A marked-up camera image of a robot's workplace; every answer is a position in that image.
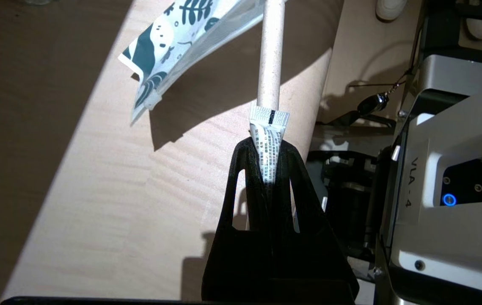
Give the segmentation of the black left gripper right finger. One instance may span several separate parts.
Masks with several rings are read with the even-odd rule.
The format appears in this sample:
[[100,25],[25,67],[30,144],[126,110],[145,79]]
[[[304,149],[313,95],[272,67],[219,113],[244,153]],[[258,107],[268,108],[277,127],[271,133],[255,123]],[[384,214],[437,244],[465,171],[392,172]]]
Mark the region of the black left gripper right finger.
[[272,187],[272,245],[287,278],[322,279],[359,290],[299,151],[280,145]]

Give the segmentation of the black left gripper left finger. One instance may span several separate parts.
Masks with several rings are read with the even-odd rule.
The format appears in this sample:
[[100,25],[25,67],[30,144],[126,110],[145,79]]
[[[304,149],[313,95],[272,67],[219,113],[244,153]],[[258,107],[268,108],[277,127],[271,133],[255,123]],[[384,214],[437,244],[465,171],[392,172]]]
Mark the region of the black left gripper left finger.
[[[249,230],[233,226],[239,172],[245,171]],[[222,210],[202,278],[204,301],[260,301],[272,268],[266,192],[251,138],[232,154]]]

